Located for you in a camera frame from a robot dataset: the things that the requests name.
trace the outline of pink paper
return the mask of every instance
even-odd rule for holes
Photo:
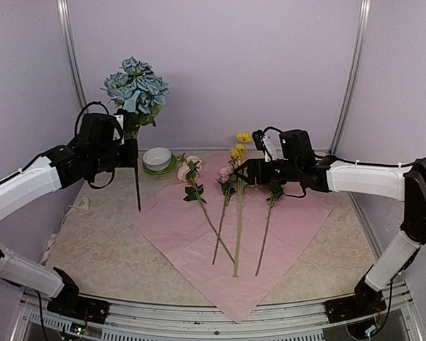
[[[224,154],[204,163],[201,178],[197,181],[204,184],[203,198],[217,229],[224,196],[215,178],[228,157]],[[239,277],[234,278],[234,266],[221,245],[216,264],[212,265],[216,235],[198,202],[182,200],[185,186],[183,183],[169,186],[144,205],[142,213],[136,217],[138,229],[193,286],[237,323],[282,279],[332,210],[309,194],[302,200],[282,197],[272,209],[261,270],[255,276],[268,215],[266,198],[270,195],[265,186],[247,187],[244,191]],[[287,184],[285,192],[301,194],[300,186]],[[222,239],[232,256],[238,223],[237,198],[237,194],[232,197],[222,227]]]

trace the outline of bowl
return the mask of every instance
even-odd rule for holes
[[[151,171],[162,171],[170,165],[172,153],[167,148],[157,147],[145,152],[143,163]]]

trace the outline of green plate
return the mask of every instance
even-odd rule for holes
[[[143,166],[143,171],[147,174],[164,175],[164,174],[170,173],[171,171],[177,168],[177,158],[174,155],[172,155],[172,160],[170,160],[169,166],[163,170],[156,171],[156,170],[148,169],[147,166],[145,166],[145,163],[142,163],[142,166]]]

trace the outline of table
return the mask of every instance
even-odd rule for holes
[[[187,152],[205,162],[218,152]],[[250,157],[261,157],[250,153]],[[97,177],[106,183],[109,174]],[[145,203],[167,185],[178,183],[176,172],[145,174],[140,167]],[[290,303],[351,293],[374,262],[371,248],[346,193],[315,193],[333,210],[315,238],[261,304]],[[84,184],[88,210],[71,210],[60,229],[48,266],[65,270],[82,293],[142,303],[212,306],[136,229],[130,218],[136,207],[132,169],[117,169],[103,190]]]

